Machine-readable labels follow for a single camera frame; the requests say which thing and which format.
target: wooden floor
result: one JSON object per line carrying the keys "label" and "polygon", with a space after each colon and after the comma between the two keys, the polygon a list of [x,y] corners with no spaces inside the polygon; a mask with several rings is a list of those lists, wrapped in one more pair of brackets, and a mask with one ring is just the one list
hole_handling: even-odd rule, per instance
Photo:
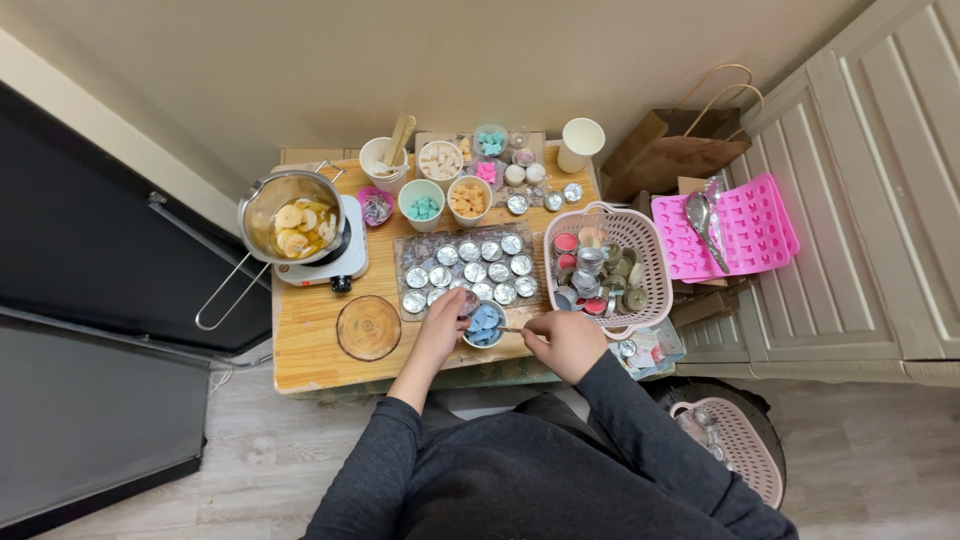
{"label": "wooden floor", "polygon": [[[960,390],[731,382],[773,406],[788,464],[783,511],[802,538],[957,537]],[[448,398],[452,409],[475,416],[525,395],[533,391],[465,390]],[[585,411],[582,402],[574,404]],[[270,366],[236,372],[210,397],[199,474],[39,538],[299,538],[371,410],[372,403],[333,407],[283,398],[273,389]]]}

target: white bowl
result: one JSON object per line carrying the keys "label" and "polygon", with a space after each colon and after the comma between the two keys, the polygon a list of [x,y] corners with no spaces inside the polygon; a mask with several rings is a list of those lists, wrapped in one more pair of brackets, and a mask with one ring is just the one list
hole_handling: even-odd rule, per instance
{"label": "white bowl", "polygon": [[[427,172],[424,171],[424,170],[420,167],[420,161],[423,159],[423,157],[424,157],[425,155],[427,155],[427,154],[429,153],[430,149],[431,149],[431,148],[439,148],[439,147],[441,147],[441,146],[449,146],[450,148],[452,148],[452,149],[457,153],[457,156],[460,156],[460,167],[457,168],[456,172],[453,173],[453,176],[452,176],[452,177],[450,177],[450,178],[448,178],[448,179],[446,179],[446,180],[441,180],[441,179],[433,178],[432,176],[430,176],[429,174],[427,174]],[[420,169],[420,172],[423,173],[423,177],[424,177],[425,179],[427,179],[427,180],[429,180],[429,181],[431,181],[431,182],[437,183],[437,185],[439,185],[439,186],[444,190],[444,193],[446,193],[446,191],[447,191],[448,189],[450,189],[450,185],[453,184],[453,181],[454,181],[454,180],[457,180],[457,175],[460,174],[460,171],[463,170],[463,168],[464,168],[464,155],[463,155],[462,152],[460,152],[460,149],[457,148],[457,145],[456,145],[456,144],[453,144],[452,142],[446,142],[445,140],[435,140],[435,141],[433,141],[433,142],[428,142],[428,143],[424,144],[424,145],[423,145],[423,148],[420,149],[420,154],[417,156],[417,168],[419,168],[419,169]]]}
{"label": "white bowl", "polygon": [[[453,193],[453,187],[460,184],[465,185],[466,187],[471,187],[474,185],[481,186],[480,190],[483,191],[484,197],[487,199],[487,207],[483,210],[483,213],[476,217],[464,217],[453,211],[453,200],[450,199],[450,195]],[[480,220],[483,219],[483,216],[487,215],[487,212],[490,211],[490,207],[493,205],[493,191],[490,189],[490,185],[484,182],[481,178],[477,178],[475,176],[462,176],[453,181],[450,184],[450,189],[446,191],[446,205],[450,207],[450,211],[453,212],[453,219],[456,219],[457,223],[459,223],[461,227],[476,227],[480,224]]]}
{"label": "white bowl", "polygon": [[[407,183],[406,171],[396,171],[390,176],[376,176],[373,174],[373,164],[378,161],[383,161],[383,154],[387,151],[388,144],[390,144],[390,138],[388,136],[367,141],[367,144],[363,145],[363,148],[360,149],[360,166],[363,168],[363,172],[367,175],[367,178],[373,182],[373,185],[396,197]],[[406,149],[403,150],[403,158],[407,163],[410,162],[410,155]]]}
{"label": "white bowl", "polygon": [[[407,215],[407,210],[420,197],[429,197],[437,202],[440,207],[437,215],[430,219],[414,219]],[[429,180],[413,180],[400,190],[400,194],[396,197],[396,204],[400,206],[403,216],[407,218],[407,221],[418,233],[429,233],[437,228],[437,224],[440,223],[440,216],[444,213],[444,191]]]}
{"label": "white bowl", "polygon": [[[509,327],[509,326],[510,326],[510,325],[507,324],[507,312],[503,310],[503,306],[501,306],[501,305],[498,304],[497,302],[494,302],[493,300],[481,300],[481,301],[480,301],[480,305],[481,305],[481,306],[493,306],[493,308],[496,309],[496,311],[500,314],[500,324],[497,325],[498,327]],[[493,343],[491,343],[490,345],[474,345],[474,344],[470,343],[469,341],[467,341],[467,335],[466,335],[466,334],[464,334],[464,336],[463,336],[461,339],[463,339],[470,347],[476,347],[477,349],[489,349],[490,347],[492,347],[492,346],[496,345],[497,343],[503,341],[503,336],[506,335],[506,334],[507,334],[506,332],[500,331],[500,338],[497,339],[496,341],[494,341]]]}

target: beige wall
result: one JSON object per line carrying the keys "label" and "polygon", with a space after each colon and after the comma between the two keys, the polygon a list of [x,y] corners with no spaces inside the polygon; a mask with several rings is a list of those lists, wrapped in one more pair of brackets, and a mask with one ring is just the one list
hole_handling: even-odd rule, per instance
{"label": "beige wall", "polygon": [[870,1],[0,0],[0,26],[236,198],[278,148],[359,147],[400,109],[429,131],[588,116],[603,157],[717,63],[771,89]]}

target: paper bag handle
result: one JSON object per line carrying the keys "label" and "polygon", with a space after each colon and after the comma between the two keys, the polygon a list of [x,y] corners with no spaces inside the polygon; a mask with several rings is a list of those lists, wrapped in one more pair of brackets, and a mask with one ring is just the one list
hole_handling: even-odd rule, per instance
{"label": "paper bag handle", "polygon": [[707,111],[710,110],[710,107],[713,105],[713,102],[714,102],[714,101],[716,101],[716,100],[717,100],[721,95],[723,95],[723,93],[726,92],[727,90],[729,90],[729,89],[731,89],[731,88],[737,88],[737,87],[743,87],[744,90],[747,89],[747,88],[749,88],[750,90],[753,90],[754,92],[756,92],[756,96],[760,98],[760,107],[756,110],[756,113],[754,114],[753,118],[750,119],[749,122],[747,122],[746,124],[740,126],[740,129],[739,129],[739,130],[736,130],[735,132],[732,133],[732,135],[730,135],[729,137],[725,138],[725,139],[724,139],[724,142],[729,141],[730,139],[734,138],[737,134],[739,134],[739,133],[742,132],[743,130],[747,129],[747,126],[749,126],[750,124],[752,124],[752,123],[754,122],[754,120],[756,120],[756,117],[760,114],[760,111],[763,110],[763,106],[764,106],[764,103],[763,103],[763,94],[760,93],[760,90],[756,89],[756,86],[744,85],[744,84],[741,83],[741,84],[739,84],[739,85],[730,85],[730,86],[727,86],[726,88],[720,90],[720,92],[719,92],[717,95],[713,96],[713,99],[711,99],[710,102],[707,103],[707,106],[704,107],[704,109],[700,111],[700,116],[697,116],[697,119],[694,120],[693,123],[690,124],[690,127],[686,129],[686,133],[684,133],[684,136],[690,135],[690,132],[693,131],[693,128],[697,127],[697,123],[700,122],[700,119],[704,117],[704,114],[707,114]]}
{"label": "paper bag handle", "polygon": [[[679,109],[679,108],[680,108],[680,105],[683,105],[684,103],[686,103],[686,100],[690,99],[690,96],[693,95],[693,92],[697,91],[697,88],[699,88],[700,86],[702,86],[703,83],[705,83],[705,82],[707,81],[707,79],[710,78],[710,75],[713,75],[716,71],[718,71],[718,70],[720,70],[720,69],[723,69],[724,67],[739,67],[740,69],[742,69],[742,70],[744,70],[744,71],[747,72],[747,75],[748,75],[748,77],[747,77],[747,84],[748,84],[748,85],[751,85],[751,84],[754,82],[754,72],[751,71],[750,68],[747,67],[746,65],[743,65],[742,63],[721,63],[720,65],[718,65],[718,66],[714,67],[713,69],[711,69],[710,71],[708,71],[708,72],[707,72],[707,75],[704,75],[704,78],[701,79],[699,83],[697,83],[696,85],[694,85],[693,88],[691,88],[690,91],[686,93],[686,96],[684,96],[684,99],[680,100],[680,103],[678,103],[677,105],[675,105],[675,106],[673,107],[673,109],[670,110],[670,112],[673,112],[674,110]],[[727,101],[721,103],[721,104],[719,105],[719,107],[723,107],[723,106],[727,105],[729,102],[731,102],[731,101],[733,101],[734,99],[736,99],[736,96],[742,94],[743,91],[746,90],[746,89],[747,89],[747,88],[743,88],[742,90],[736,92],[730,99],[728,99]]]}

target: cream cabinet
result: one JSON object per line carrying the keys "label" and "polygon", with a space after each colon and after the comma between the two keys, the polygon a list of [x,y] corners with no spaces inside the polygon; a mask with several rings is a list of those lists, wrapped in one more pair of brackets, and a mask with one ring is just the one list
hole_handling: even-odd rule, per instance
{"label": "cream cabinet", "polygon": [[958,38],[960,1],[878,0],[767,96],[729,176],[774,176],[801,251],[681,374],[960,381],[924,369],[960,357]]}

